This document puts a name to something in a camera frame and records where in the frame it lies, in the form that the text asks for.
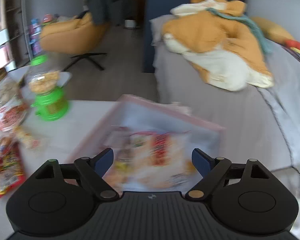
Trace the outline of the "white rice cracker packet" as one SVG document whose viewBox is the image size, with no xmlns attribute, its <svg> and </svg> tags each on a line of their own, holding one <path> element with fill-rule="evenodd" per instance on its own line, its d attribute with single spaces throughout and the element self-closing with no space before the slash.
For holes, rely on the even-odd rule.
<svg viewBox="0 0 300 240">
<path fill-rule="evenodd" d="M 125 191 L 186 192 L 198 180 L 192 164 L 191 133 L 134 131 L 118 127 L 106 136 L 114 161 L 103 179 L 118 193 Z"/>
</svg>

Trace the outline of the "yellow snack bar packet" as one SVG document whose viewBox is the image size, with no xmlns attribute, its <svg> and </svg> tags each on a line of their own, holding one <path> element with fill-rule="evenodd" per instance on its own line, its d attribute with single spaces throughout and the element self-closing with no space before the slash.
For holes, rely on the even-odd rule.
<svg viewBox="0 0 300 240">
<path fill-rule="evenodd" d="M 22 126 L 13 129 L 15 138 L 27 149 L 35 149 L 41 145 L 41 141 Z"/>
</svg>

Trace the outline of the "red snack pouch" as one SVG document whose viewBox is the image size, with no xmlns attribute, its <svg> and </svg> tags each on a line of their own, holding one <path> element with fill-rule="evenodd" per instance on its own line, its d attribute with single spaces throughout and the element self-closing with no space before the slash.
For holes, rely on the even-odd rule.
<svg viewBox="0 0 300 240">
<path fill-rule="evenodd" d="M 0 198 L 25 180 L 18 142 L 12 136 L 0 137 Z"/>
</svg>

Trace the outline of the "white table cloth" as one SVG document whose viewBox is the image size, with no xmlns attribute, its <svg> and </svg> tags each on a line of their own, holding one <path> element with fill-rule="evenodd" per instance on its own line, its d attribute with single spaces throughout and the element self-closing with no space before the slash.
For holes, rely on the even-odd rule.
<svg viewBox="0 0 300 240">
<path fill-rule="evenodd" d="M 70 100 L 70 109 L 56 121 L 43 121 L 30 110 L 24 122 L 30 132 L 39 138 L 41 145 L 33 150 L 20 147 L 26 175 L 31 175 L 48 159 L 65 162 L 73 150 L 117 104 L 115 101 Z M 7 219 L 7 194 L 0 198 L 0 239 L 6 239 L 13 229 Z"/>
</svg>

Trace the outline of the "pink cardboard box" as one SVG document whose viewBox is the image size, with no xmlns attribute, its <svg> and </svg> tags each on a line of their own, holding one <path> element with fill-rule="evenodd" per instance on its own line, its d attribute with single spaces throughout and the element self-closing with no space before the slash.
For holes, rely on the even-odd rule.
<svg viewBox="0 0 300 240">
<path fill-rule="evenodd" d="M 201 179 L 192 165 L 199 148 L 219 155 L 224 128 L 181 107 L 125 95 L 79 143 L 70 160 L 111 148 L 114 159 L 103 179 L 125 191 L 186 192 Z"/>
</svg>

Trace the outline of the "grey sofa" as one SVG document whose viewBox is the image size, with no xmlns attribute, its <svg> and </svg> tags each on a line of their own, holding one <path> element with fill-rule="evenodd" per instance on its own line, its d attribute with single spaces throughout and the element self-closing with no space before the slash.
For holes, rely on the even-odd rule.
<svg viewBox="0 0 300 240">
<path fill-rule="evenodd" d="M 149 21 L 160 102 L 179 102 L 195 116 L 225 127 L 226 157 L 234 162 L 258 159 L 300 206 L 300 62 L 273 43 L 267 57 L 273 87 L 222 90 L 206 84 L 181 55 L 168 51 L 161 28 L 171 19 L 164 15 Z"/>
</svg>

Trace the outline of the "green gumball snack dispenser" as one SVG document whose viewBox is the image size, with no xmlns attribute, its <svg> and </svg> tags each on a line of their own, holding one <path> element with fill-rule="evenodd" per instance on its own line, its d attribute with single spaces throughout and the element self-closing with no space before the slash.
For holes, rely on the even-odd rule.
<svg viewBox="0 0 300 240">
<path fill-rule="evenodd" d="M 34 94 L 31 108 L 44 121 L 55 121 L 63 117 L 69 103 L 61 86 L 58 85 L 61 72 L 45 54 L 33 58 L 25 76 L 26 84 Z"/>
</svg>

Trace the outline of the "gold lid snack jar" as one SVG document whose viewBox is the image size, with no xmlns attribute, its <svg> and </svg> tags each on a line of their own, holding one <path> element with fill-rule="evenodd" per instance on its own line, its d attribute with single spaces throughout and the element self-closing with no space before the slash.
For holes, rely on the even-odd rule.
<svg viewBox="0 0 300 240">
<path fill-rule="evenodd" d="M 0 69 L 0 130 L 8 132 L 25 119 L 28 105 L 19 85 L 9 77 L 6 69 Z"/>
</svg>

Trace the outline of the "orange and cream blanket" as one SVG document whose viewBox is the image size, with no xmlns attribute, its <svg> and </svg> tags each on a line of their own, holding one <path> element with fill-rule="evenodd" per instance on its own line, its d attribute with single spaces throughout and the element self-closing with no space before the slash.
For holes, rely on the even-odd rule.
<svg viewBox="0 0 300 240">
<path fill-rule="evenodd" d="M 182 55 L 212 86 L 228 91 L 247 85 L 272 87 L 273 75 L 265 62 L 269 46 L 260 28 L 245 16 L 245 3 L 217 1 L 222 2 L 220 9 L 208 7 L 164 23 L 166 47 Z"/>
</svg>

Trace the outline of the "white shelf unit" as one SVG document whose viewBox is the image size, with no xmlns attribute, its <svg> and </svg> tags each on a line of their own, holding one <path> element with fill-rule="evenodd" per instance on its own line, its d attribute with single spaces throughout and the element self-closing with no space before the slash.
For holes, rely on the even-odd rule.
<svg viewBox="0 0 300 240">
<path fill-rule="evenodd" d="M 34 58 L 29 28 L 26 0 L 0 0 L 0 53 L 4 53 L 0 67 L 12 71 Z"/>
</svg>

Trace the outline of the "colourful toys on sofa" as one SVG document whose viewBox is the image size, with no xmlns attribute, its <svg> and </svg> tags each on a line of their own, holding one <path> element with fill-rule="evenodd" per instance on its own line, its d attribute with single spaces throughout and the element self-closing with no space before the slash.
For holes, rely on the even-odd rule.
<svg viewBox="0 0 300 240">
<path fill-rule="evenodd" d="M 285 40 L 284 48 L 300 62 L 300 42 L 296 40 Z"/>
</svg>

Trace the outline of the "yellow pillow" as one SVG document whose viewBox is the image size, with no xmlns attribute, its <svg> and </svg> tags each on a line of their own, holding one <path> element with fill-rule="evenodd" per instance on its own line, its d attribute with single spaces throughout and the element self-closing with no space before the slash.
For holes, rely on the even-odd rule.
<svg viewBox="0 0 300 240">
<path fill-rule="evenodd" d="M 275 22 L 261 17 L 252 17 L 251 19 L 262 30 L 264 36 L 271 41 L 285 44 L 286 40 L 294 40 L 294 37 L 286 29 Z"/>
</svg>

